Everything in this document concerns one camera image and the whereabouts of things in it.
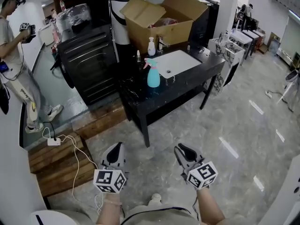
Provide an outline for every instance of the faucet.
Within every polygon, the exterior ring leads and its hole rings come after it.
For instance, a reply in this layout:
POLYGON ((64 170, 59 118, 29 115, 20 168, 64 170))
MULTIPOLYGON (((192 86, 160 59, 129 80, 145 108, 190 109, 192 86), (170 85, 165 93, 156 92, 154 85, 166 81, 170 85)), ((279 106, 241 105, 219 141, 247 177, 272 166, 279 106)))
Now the faucet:
POLYGON ((169 47, 170 45, 169 44, 166 44, 163 42, 163 37, 162 36, 157 36, 158 37, 158 43, 157 43, 157 51, 159 53, 162 53, 163 52, 163 47, 169 47))

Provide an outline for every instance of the brown box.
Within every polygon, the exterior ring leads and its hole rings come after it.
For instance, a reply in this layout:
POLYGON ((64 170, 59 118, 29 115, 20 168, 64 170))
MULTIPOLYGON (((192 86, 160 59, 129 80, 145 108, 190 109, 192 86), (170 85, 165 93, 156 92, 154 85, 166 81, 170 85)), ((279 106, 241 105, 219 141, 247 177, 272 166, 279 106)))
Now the brown box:
POLYGON ((198 0, 164 0, 162 4, 153 4, 145 0, 130 0, 120 12, 125 16, 131 43, 146 53, 149 37, 162 36, 163 41, 173 45, 188 40, 193 21, 198 19, 208 7, 198 0), (176 19, 177 24, 148 28, 160 18, 176 19))

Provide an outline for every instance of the teal spray bottle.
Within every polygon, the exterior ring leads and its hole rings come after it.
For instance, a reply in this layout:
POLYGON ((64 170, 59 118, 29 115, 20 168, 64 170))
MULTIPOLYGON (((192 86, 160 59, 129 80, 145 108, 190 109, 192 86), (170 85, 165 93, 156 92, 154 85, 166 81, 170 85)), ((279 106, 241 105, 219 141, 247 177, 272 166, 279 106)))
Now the teal spray bottle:
POLYGON ((156 88, 160 84, 160 77, 159 77, 159 72, 157 69, 157 62, 150 58, 145 58, 146 65, 144 66, 144 69, 149 65, 151 66, 148 77, 147 77, 147 84, 151 88, 156 88))

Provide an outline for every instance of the person's right hand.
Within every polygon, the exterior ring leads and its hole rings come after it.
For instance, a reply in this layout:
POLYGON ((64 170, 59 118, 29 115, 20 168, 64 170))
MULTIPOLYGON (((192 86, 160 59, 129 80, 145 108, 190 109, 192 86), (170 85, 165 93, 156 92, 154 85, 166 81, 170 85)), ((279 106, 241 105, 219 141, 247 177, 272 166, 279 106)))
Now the person's right hand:
POLYGON ((29 29, 26 29, 26 30, 23 30, 20 34, 21 34, 23 40, 25 40, 26 38, 28 38, 31 35, 31 32, 29 29))

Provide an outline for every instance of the marble patterned cabinet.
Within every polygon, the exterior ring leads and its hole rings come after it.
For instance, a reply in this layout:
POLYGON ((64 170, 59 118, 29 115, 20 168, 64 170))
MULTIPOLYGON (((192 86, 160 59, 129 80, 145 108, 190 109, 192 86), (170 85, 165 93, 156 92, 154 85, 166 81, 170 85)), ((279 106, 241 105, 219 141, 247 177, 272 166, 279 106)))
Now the marble patterned cabinet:
POLYGON ((209 40, 208 49, 226 61, 222 71, 217 75, 213 90, 211 91, 216 95, 221 93, 223 87, 231 81, 238 65, 242 61, 245 50, 231 41, 222 46, 218 42, 218 38, 209 40))

